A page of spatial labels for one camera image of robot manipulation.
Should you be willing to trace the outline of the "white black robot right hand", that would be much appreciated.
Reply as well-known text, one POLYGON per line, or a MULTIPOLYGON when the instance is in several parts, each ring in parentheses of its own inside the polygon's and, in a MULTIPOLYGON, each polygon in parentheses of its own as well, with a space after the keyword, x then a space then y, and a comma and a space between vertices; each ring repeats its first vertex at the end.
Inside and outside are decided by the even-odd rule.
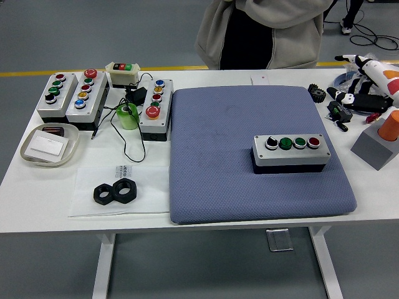
POLYGON ((327 89, 335 101, 350 110, 369 113, 398 107, 398 67, 361 55, 339 55, 335 59, 357 66, 346 92, 327 89))

